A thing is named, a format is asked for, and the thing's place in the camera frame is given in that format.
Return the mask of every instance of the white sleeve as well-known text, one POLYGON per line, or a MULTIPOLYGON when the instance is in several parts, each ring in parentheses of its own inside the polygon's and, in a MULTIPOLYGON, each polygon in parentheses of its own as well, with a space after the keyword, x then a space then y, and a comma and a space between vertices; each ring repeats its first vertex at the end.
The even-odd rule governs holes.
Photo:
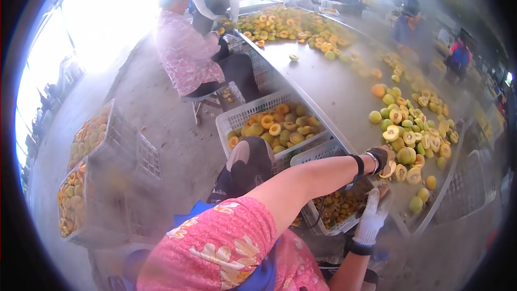
POLYGON ((239 0, 229 0, 229 11, 232 21, 239 19, 239 0))
POLYGON ((197 10, 205 17, 210 18, 211 20, 215 20, 216 16, 215 14, 208 9, 206 6, 205 0, 194 0, 195 7, 197 10))

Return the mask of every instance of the floral pattern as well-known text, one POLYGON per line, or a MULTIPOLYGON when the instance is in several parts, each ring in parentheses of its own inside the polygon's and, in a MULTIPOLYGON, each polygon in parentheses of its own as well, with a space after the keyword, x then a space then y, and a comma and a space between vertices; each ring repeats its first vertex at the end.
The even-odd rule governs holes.
POLYGON ((183 16, 162 10, 155 41, 162 65, 179 95, 193 93, 203 83, 224 82, 221 67, 210 60, 221 48, 214 33, 203 38, 183 16))
MULTIPOLYGON (((147 266, 160 276, 140 274, 141 290, 229 290, 264 260, 277 242, 276 225, 258 200, 240 197, 182 223, 152 251, 147 266)), ((276 290, 328 290, 305 243, 286 230, 277 244, 276 290)))

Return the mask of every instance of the hand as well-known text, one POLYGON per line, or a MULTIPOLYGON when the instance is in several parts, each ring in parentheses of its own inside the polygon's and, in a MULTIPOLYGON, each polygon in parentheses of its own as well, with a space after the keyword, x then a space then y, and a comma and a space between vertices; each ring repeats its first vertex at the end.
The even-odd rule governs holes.
POLYGON ((388 216, 392 201, 391 193, 388 191, 380 202, 379 200, 379 188, 373 188, 368 192, 368 201, 365 211, 359 219, 359 226, 353 237, 354 242, 364 246, 375 244, 375 237, 380 228, 384 226, 384 219, 388 216))
POLYGON ((389 146, 383 145, 381 147, 372 147, 368 151, 377 159, 379 168, 375 174, 386 175, 391 172, 390 161, 395 160, 395 152, 389 149, 389 146))
POLYGON ((216 18, 214 19, 217 23, 224 23, 228 20, 227 16, 224 15, 216 15, 216 18))

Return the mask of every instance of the black cord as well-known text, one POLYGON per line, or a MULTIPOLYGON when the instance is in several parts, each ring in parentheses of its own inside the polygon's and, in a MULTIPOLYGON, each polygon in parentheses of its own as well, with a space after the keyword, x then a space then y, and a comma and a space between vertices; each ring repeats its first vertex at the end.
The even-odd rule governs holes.
POLYGON ((318 218, 316 218, 316 222, 314 222, 314 224, 312 226, 309 226, 309 227, 299 227, 299 226, 290 225, 289 227, 290 228, 298 228, 298 229, 301 229, 301 230, 309 230, 311 228, 316 227, 316 225, 318 224, 318 222, 320 221, 320 219, 322 217, 323 207, 324 207, 324 203, 323 203, 323 200, 322 200, 322 204, 320 206, 320 211, 318 213, 318 218))

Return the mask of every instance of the metal sorting table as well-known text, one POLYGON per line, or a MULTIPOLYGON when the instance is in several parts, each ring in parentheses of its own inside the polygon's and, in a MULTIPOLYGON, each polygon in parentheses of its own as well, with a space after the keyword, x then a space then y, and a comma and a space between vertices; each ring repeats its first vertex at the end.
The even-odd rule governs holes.
MULTIPOLYGON (((322 16, 341 23, 334 18, 322 16)), ((275 41, 268 42, 264 47, 259 48, 242 33, 239 35, 285 78, 350 154, 360 154, 373 146, 386 144, 382 138, 383 131, 380 125, 374 125, 368 120, 368 114, 371 111, 386 107, 382 99, 373 96, 370 91, 371 87, 377 83, 384 83, 390 88, 400 88, 402 96, 409 99, 415 108, 420 108, 428 119, 434 120, 437 126, 439 123, 437 114, 431 112, 427 107, 418 106, 418 103, 411 98, 413 91, 404 77, 401 77, 400 83, 394 82, 391 79, 393 73, 389 66, 375 60, 376 49, 371 44, 375 43, 378 48, 382 48, 382 45, 346 24, 341 24, 358 35, 353 45, 342 50, 343 54, 350 55, 352 50, 359 52, 365 66, 382 71, 382 79, 373 76, 361 77, 350 69, 350 65, 337 58, 334 61, 326 59, 319 50, 310 48, 307 43, 299 44, 296 41, 277 37, 275 41), (298 55, 299 61, 292 62, 289 59, 290 54, 298 55)), ((449 106, 451 119, 457 122, 459 117, 455 112, 454 102, 448 99, 454 95, 454 89, 448 89, 443 96, 440 90, 436 89, 436 92, 438 97, 449 106)), ((417 191, 424 185, 391 181, 390 188, 394 192, 395 200, 390 214, 404 236, 409 237, 422 233, 434 216, 449 186, 452 173, 460 157, 459 150, 463 143, 463 134, 469 125, 470 122, 466 122, 461 128, 462 131, 458 129, 460 141, 458 144, 451 145, 452 156, 447 160, 444 170, 438 169, 436 157, 425 159, 422 179, 425 180, 428 176, 434 175, 437 185, 431 191, 430 201, 420 213, 412 216, 408 205, 411 197, 416 196, 417 191)))

